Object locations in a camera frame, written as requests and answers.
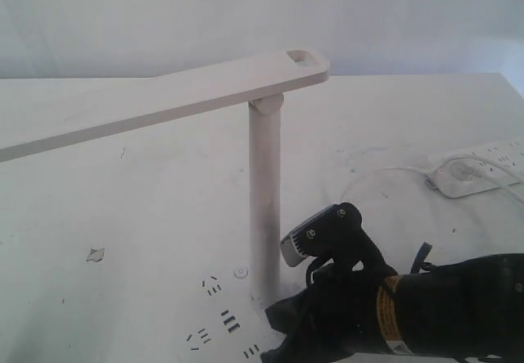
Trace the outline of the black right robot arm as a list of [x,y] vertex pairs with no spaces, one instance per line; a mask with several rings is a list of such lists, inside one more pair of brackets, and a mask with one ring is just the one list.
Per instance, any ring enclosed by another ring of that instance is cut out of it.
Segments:
[[279,347],[264,362],[335,362],[358,353],[523,359],[523,257],[483,256],[426,273],[328,265],[266,311]]

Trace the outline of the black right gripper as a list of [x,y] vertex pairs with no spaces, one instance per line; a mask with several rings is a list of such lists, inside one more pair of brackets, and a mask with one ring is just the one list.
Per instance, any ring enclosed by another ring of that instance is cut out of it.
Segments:
[[330,263],[326,256],[306,269],[306,289],[265,310],[272,329],[285,335],[263,362],[336,362],[356,353],[390,355],[377,319],[377,293],[393,269],[382,256]]

